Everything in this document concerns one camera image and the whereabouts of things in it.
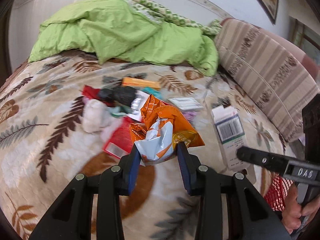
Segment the person's right hand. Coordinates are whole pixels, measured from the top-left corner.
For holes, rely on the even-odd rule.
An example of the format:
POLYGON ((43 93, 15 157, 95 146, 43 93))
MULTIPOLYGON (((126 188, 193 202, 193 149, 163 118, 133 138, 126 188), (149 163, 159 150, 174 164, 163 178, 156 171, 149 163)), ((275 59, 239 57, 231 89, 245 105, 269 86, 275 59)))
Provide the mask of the person's right hand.
POLYGON ((308 217, 307 224, 309 224, 319 210, 319 196, 317 196, 305 207, 302 207, 300 204, 298 204, 297 196, 298 189, 295 184, 292 184, 285 198, 285 209, 282 212, 281 220, 289 234, 300 227, 301 216, 308 217))

